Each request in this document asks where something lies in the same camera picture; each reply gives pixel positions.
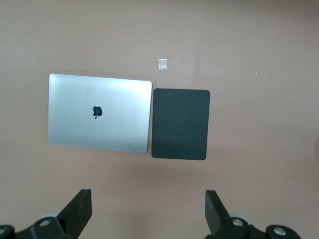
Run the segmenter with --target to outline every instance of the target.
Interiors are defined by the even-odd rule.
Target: beige backdrop
[[[1,0],[0,224],[90,188],[81,239],[203,239],[214,189],[263,231],[317,239],[318,62],[314,0]],[[207,159],[50,145],[50,73],[209,90]]]

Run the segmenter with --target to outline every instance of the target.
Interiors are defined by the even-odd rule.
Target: laptop
[[[150,81],[50,74],[52,144],[146,153]]]

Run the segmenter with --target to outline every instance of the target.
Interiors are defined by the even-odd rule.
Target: small white label
[[[167,70],[167,59],[159,59],[159,70]]]

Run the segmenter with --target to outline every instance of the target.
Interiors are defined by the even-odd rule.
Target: black rectangular pad
[[[210,92],[155,89],[152,157],[204,160]]]

